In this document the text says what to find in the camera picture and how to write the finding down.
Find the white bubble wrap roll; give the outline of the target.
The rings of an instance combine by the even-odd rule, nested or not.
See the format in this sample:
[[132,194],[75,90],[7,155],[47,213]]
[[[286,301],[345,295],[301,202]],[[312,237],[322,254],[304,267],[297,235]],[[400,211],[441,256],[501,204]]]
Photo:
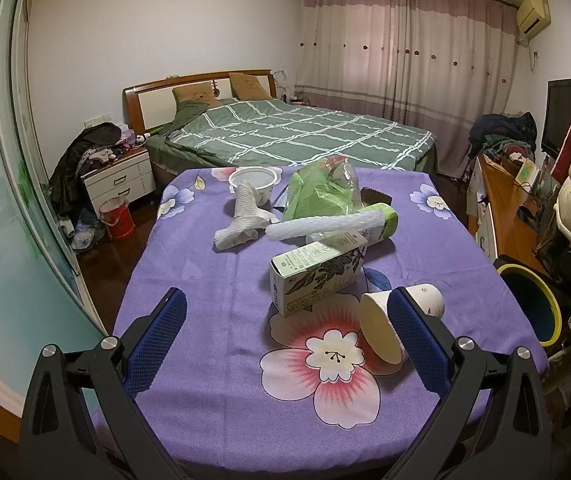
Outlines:
[[333,217],[307,217],[271,224],[266,228],[269,240],[288,240],[315,233],[346,232],[383,226],[385,217],[380,209]]

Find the wooden desk cabinet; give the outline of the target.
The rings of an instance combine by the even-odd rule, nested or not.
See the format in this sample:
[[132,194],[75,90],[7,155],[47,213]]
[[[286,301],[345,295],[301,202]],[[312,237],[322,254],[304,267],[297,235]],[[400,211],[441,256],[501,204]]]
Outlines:
[[520,206],[537,209],[532,196],[517,186],[512,174],[479,156],[471,164],[467,199],[468,228],[485,256],[514,261],[547,276],[535,257],[537,233],[517,218]]

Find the dark clothes pile on nightstand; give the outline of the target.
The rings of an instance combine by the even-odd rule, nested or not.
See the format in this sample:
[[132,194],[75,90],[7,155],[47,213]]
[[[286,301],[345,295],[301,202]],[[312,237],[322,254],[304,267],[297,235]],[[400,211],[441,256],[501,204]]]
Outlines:
[[108,162],[122,134],[123,130],[113,122],[101,122],[85,128],[65,150],[49,179],[51,205],[61,219],[78,219],[88,202],[82,173],[102,166],[102,162],[93,162],[90,157],[103,155]]

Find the white nightstand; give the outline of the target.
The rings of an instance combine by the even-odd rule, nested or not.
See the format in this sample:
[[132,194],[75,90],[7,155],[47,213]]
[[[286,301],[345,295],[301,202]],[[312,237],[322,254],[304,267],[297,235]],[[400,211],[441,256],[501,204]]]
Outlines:
[[95,214],[110,198],[124,197],[128,203],[156,190],[150,156],[144,146],[134,148],[103,168],[88,172],[83,182]]

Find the right brown pillow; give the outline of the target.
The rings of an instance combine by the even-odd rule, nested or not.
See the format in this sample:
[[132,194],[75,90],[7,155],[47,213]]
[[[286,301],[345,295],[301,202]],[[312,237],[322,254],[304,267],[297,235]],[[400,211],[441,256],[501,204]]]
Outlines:
[[245,73],[228,74],[234,96],[243,101],[271,100],[272,95],[258,80],[258,77]]

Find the glass sliding wardrobe door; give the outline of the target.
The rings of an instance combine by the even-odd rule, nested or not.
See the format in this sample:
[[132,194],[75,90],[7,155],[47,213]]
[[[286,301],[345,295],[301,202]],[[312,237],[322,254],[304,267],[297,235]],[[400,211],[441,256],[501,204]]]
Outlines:
[[0,0],[0,406],[20,416],[46,344],[106,333],[49,203],[28,90],[28,0]]

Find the green plastic bag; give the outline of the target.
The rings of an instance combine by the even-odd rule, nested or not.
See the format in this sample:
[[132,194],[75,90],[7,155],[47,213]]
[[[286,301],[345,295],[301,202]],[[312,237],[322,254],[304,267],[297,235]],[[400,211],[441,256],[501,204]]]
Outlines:
[[287,207],[282,220],[332,217],[346,214],[328,193],[328,182],[321,159],[295,171],[287,185]]

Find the bed with green quilt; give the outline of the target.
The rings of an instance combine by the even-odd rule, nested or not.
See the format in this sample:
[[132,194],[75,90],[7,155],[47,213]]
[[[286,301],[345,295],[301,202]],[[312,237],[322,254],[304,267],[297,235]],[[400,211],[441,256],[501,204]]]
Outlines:
[[176,177],[187,169],[297,167],[344,156],[355,168],[432,172],[430,131],[399,122],[278,100],[191,101],[150,133],[152,165]]

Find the clothes pile on desk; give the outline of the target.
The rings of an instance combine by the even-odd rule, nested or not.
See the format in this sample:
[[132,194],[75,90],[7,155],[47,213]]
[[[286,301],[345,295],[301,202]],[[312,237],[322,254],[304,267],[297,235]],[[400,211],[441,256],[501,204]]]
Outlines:
[[534,159],[537,126],[530,112],[522,115],[485,114],[473,124],[468,140],[470,159],[485,152],[498,158],[504,148],[512,145],[523,148],[525,156]]

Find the left brown pillow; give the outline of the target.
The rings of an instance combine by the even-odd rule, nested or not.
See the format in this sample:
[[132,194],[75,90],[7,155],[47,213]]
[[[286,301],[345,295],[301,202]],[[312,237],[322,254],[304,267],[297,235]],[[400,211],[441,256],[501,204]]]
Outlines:
[[203,81],[198,84],[182,84],[172,90],[177,104],[183,102],[204,103],[208,107],[222,106],[222,102],[217,99],[212,81]]

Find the yellow rimmed trash bin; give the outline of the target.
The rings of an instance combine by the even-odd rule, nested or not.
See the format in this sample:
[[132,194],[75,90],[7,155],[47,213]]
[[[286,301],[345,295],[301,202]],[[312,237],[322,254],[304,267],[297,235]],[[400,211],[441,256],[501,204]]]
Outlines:
[[552,348],[562,332],[562,314],[555,293],[538,273],[523,264],[497,259],[494,266],[531,323],[539,343],[545,349]]

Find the dark brown small box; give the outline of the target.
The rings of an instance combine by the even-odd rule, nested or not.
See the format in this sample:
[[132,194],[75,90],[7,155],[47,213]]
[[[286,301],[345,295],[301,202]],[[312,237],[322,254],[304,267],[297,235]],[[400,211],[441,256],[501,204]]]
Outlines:
[[360,198],[365,206],[374,204],[386,204],[387,206],[391,206],[393,201],[391,196],[374,188],[367,188],[366,186],[360,190]]

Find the wooden headboard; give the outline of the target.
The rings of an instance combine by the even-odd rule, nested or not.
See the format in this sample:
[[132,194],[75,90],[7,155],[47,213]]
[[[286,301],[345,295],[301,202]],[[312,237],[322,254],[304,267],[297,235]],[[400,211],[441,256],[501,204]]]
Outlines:
[[177,108],[172,90],[182,84],[212,81],[217,99],[231,99],[234,94],[231,90],[229,73],[245,73],[258,77],[261,85],[272,95],[272,99],[276,99],[276,81],[270,70],[224,70],[188,76],[169,76],[124,90],[128,125],[134,133],[144,134],[170,122],[175,117]]

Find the brown pillow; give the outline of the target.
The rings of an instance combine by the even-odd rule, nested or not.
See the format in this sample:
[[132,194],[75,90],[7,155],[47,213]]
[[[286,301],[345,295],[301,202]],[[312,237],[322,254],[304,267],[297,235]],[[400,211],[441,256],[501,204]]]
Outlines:
[[234,96],[243,101],[271,100],[272,95],[258,80],[258,77],[245,73],[228,74]]
[[183,102],[204,103],[208,107],[222,106],[222,102],[217,99],[212,81],[203,81],[198,84],[182,84],[172,90],[177,104]]

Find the white plastic bowl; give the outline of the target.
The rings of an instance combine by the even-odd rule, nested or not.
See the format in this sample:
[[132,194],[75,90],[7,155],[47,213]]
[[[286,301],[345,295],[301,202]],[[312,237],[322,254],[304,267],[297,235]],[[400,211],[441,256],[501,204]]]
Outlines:
[[242,167],[236,169],[229,177],[228,183],[232,193],[237,192],[242,182],[254,188],[254,196],[258,206],[267,204],[272,190],[281,181],[282,169],[277,167]]

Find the black television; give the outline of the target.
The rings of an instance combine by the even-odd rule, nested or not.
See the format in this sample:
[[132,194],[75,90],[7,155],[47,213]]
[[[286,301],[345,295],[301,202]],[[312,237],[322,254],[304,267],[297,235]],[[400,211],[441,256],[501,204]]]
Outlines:
[[571,125],[571,78],[548,82],[541,150],[556,159]]

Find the white paper towel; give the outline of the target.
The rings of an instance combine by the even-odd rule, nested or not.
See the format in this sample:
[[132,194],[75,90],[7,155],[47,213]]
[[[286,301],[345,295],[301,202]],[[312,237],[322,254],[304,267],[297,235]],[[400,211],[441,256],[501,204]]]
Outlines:
[[214,234],[214,246],[222,252],[258,238],[258,231],[277,223],[278,218],[270,211],[258,207],[255,188],[242,181],[236,191],[235,213],[226,229]]

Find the red bucket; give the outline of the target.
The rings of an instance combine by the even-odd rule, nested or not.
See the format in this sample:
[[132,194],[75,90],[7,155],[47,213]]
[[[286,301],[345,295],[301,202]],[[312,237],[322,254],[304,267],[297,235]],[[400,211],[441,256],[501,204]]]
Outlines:
[[136,231],[125,197],[112,197],[106,200],[99,207],[99,219],[107,227],[110,240],[124,240]]

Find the green white carton box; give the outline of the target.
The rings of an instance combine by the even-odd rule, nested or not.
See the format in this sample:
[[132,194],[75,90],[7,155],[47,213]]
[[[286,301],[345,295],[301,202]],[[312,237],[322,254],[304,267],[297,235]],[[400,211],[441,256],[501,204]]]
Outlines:
[[357,231],[334,234],[270,260],[272,303],[286,318],[357,281],[367,240]]

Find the pink beige curtain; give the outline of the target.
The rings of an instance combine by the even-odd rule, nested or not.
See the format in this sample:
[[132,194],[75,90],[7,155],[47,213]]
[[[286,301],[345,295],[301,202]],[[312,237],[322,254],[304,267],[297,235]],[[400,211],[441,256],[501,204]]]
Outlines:
[[303,0],[295,92],[311,104],[431,131],[459,178],[468,135],[505,109],[517,10],[499,0]]

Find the clear plastic bottle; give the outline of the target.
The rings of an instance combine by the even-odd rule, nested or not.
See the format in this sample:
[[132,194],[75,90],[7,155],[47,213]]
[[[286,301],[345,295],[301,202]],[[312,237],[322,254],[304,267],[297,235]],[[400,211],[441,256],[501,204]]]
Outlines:
[[361,207],[359,180],[348,158],[332,155],[321,160],[328,182],[328,193],[347,214]]

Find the air conditioner unit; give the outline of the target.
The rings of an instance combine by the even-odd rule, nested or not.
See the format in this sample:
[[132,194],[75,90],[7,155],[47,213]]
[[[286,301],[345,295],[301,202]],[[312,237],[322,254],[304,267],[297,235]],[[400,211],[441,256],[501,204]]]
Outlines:
[[548,0],[523,0],[517,10],[517,29],[523,36],[532,39],[550,23]]

